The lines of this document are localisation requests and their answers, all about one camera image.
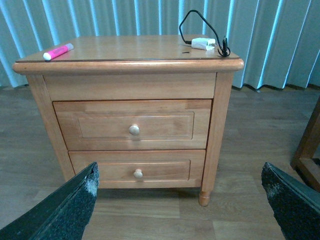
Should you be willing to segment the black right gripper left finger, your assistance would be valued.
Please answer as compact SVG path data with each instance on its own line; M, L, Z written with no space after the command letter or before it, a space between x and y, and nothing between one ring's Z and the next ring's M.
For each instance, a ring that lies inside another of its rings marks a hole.
M80 240L97 200L99 169L91 163L0 230L2 240Z

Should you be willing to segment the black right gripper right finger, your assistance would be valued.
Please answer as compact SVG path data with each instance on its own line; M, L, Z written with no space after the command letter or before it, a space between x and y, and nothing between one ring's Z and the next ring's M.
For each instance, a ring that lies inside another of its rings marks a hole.
M286 240L320 238L320 193L266 162L261 183Z

